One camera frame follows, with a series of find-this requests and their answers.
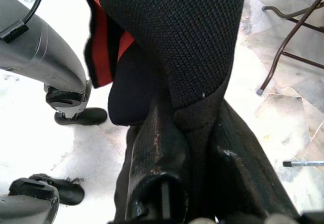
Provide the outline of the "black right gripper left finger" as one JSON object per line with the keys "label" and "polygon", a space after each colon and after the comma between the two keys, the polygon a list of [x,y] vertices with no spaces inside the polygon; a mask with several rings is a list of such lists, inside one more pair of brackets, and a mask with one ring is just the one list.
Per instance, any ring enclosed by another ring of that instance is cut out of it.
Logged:
{"label": "black right gripper left finger", "polygon": [[159,94],[133,145],[125,219],[162,218],[164,182],[169,185],[170,217],[185,220],[190,199],[189,147],[173,120],[170,96]]}

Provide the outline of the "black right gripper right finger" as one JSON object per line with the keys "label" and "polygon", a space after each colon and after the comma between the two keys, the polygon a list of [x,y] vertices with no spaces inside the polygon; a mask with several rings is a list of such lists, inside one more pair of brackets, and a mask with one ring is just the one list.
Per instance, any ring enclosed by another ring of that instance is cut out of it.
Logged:
{"label": "black right gripper right finger", "polygon": [[218,218],[299,216],[256,136],[226,101],[210,136],[209,167],[211,207]]}

